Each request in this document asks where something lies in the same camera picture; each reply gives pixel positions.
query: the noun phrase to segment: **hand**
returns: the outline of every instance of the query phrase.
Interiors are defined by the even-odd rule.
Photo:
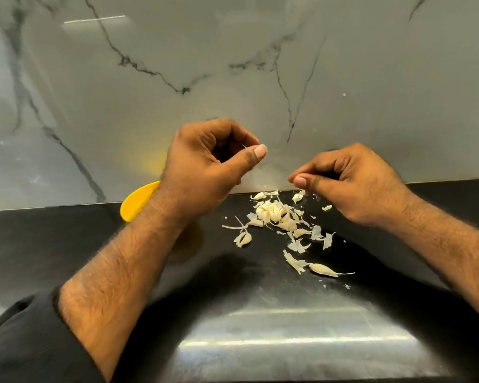
[[[152,201],[189,223],[217,208],[266,152],[255,135],[231,119],[187,124],[172,139]]]
[[[320,176],[334,171],[339,180]],[[320,153],[294,171],[289,182],[329,201],[355,223],[383,227],[418,199],[396,171],[362,144]]]

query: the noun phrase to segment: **black sleeve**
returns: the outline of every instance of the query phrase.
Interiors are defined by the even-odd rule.
[[[58,292],[27,297],[0,316],[0,383],[105,383],[60,317]]]

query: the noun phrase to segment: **person's left hand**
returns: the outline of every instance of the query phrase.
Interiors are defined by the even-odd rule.
[[[266,152],[255,135],[232,119],[187,124],[172,139],[151,202],[188,223],[217,208]]]

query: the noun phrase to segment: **fingernail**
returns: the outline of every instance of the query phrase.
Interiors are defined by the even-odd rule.
[[[268,148],[264,144],[261,144],[254,149],[254,153],[257,156],[258,160],[261,160],[266,155],[267,152],[268,152]]]
[[[295,178],[293,184],[297,188],[305,189],[305,187],[307,186],[307,180],[305,180],[303,177],[297,177]]]

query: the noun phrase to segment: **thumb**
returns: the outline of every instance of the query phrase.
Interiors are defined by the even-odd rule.
[[[334,194],[337,193],[345,183],[318,174],[302,173],[295,177],[293,184],[300,189],[316,193],[333,202]]]
[[[266,145],[253,145],[239,151],[220,165],[236,183],[264,158],[267,151]]]

